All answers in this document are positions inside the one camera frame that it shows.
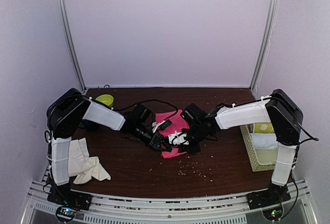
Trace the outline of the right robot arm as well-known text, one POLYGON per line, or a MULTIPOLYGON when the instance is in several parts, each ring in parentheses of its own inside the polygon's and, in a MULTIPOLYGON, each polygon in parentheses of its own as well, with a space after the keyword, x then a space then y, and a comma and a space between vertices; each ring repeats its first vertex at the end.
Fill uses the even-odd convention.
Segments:
POLYGON ((256 149, 277 151, 264 199, 275 204, 284 196, 300 144, 303 113, 283 90, 243 104, 220 103, 208 113, 192 103, 181 116, 189 125, 183 130, 184 140, 192 148, 217 131, 250 125, 256 149))

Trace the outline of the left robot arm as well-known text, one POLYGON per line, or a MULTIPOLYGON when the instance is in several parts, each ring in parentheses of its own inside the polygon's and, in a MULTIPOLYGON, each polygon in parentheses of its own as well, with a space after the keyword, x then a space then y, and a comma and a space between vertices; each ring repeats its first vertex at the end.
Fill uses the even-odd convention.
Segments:
POLYGON ((75 88, 69 89, 56 100, 46 112, 54 197, 62 205, 70 205, 74 201, 69 179, 69 145, 83 121, 132 135, 156 151, 170 152, 172 148, 169 140, 158 132, 158 128, 150 130, 144 126, 150 114, 151 111, 142 102, 122 109, 111 109, 100 101, 86 97, 75 88))

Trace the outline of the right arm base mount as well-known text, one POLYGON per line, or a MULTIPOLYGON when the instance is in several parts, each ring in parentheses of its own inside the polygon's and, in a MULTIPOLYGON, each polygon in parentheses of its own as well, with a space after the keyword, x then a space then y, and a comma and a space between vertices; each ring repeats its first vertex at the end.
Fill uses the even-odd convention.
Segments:
POLYGON ((254 191, 246 196, 250 210, 262 209, 268 221, 279 221, 284 216, 283 203, 291 199, 287 186, 269 186, 266 190, 254 191))

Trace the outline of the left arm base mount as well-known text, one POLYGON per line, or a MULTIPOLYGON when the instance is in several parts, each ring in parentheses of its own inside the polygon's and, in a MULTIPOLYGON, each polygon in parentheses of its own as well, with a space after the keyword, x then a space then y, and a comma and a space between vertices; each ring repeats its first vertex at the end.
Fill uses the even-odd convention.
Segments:
POLYGON ((55 210, 55 217, 60 222, 67 223, 72 221, 79 211, 89 210, 92 196, 76 191, 71 191, 67 196, 64 196, 58 190, 51 188, 47 201, 58 205, 55 210))

